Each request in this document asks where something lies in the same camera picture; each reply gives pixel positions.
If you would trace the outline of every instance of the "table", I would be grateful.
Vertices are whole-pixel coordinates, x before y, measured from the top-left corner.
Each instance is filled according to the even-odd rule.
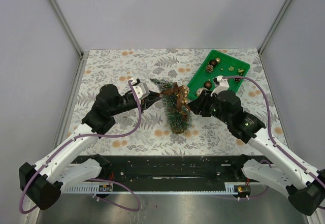
[[[166,78],[186,85],[205,60],[211,49],[135,49],[91,50],[87,59],[69,134],[91,109],[99,89],[115,84],[120,94],[129,90],[127,81],[139,78],[152,91],[157,87],[150,78]],[[286,145],[270,88],[256,49],[218,49],[251,65],[247,76],[265,90],[272,114],[272,132]],[[254,84],[243,81],[237,96],[246,111],[267,121],[266,105],[262,93]],[[123,117],[130,118],[127,129],[121,129]],[[116,124],[108,134],[124,134],[136,124],[138,113],[128,111],[114,116]],[[218,119],[193,115],[192,126],[183,134],[172,134],[166,123],[161,101],[143,114],[140,128],[132,135],[120,139],[102,138],[82,152],[83,155],[256,155],[261,154],[241,140],[234,138],[226,125]]]

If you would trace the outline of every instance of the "green christmas tree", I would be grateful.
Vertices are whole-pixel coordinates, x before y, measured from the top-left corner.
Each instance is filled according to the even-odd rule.
[[[167,88],[172,88],[173,83],[166,79],[150,79],[159,89],[160,92]],[[176,110],[176,94],[171,95],[161,95],[162,104],[165,108],[165,114],[167,118],[167,123],[175,134],[181,134],[187,130],[191,125],[191,115],[190,112],[182,105],[182,112],[187,115],[187,120],[184,120],[183,115]]]

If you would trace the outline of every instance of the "gray floor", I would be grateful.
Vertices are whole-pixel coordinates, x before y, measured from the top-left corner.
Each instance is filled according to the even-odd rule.
[[[109,196],[119,204],[136,207],[131,195]],[[250,201],[225,200],[214,196],[142,195],[140,212],[128,212],[87,195],[64,194],[48,210],[41,211],[38,224],[161,224],[161,223],[307,223],[285,197],[270,189]]]

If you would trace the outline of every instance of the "wall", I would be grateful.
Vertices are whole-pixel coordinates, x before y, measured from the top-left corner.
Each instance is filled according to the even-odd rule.
[[[259,47],[284,0],[57,0],[83,50]]]
[[[78,58],[47,0],[0,13],[0,222],[18,224],[18,169],[50,151]]]
[[[324,3],[294,0],[263,54],[292,149],[319,169],[325,168]]]

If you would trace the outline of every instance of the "brown bauble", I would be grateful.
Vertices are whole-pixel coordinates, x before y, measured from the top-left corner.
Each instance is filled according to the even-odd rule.
[[[212,88],[212,83],[211,83],[211,81],[206,81],[206,82],[203,84],[203,87],[205,87],[206,89],[211,89],[211,88]]]
[[[210,62],[209,62],[209,65],[213,66],[214,68],[218,65],[218,62],[217,60],[215,59],[212,59]]]

